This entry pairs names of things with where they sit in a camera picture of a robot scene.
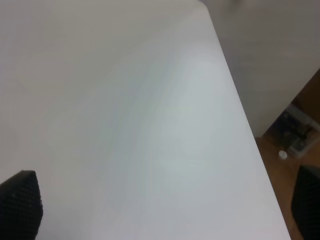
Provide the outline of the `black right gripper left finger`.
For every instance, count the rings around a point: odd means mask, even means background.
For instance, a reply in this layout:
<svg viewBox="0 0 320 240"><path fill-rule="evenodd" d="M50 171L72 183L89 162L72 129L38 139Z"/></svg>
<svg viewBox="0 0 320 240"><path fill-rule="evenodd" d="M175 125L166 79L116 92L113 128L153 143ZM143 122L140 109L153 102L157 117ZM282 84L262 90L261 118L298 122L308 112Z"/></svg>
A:
<svg viewBox="0 0 320 240"><path fill-rule="evenodd" d="M36 172L22 170L0 184L0 238L34 240L43 218Z"/></svg>

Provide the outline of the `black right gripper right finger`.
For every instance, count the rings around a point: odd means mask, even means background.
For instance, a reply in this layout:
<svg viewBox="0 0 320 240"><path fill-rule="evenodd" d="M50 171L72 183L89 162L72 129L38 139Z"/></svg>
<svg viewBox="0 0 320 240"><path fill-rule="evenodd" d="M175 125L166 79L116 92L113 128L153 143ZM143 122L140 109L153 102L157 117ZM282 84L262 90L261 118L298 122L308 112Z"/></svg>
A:
<svg viewBox="0 0 320 240"><path fill-rule="evenodd" d="M291 212L305 240L320 238L320 168L299 167L294 186Z"/></svg>

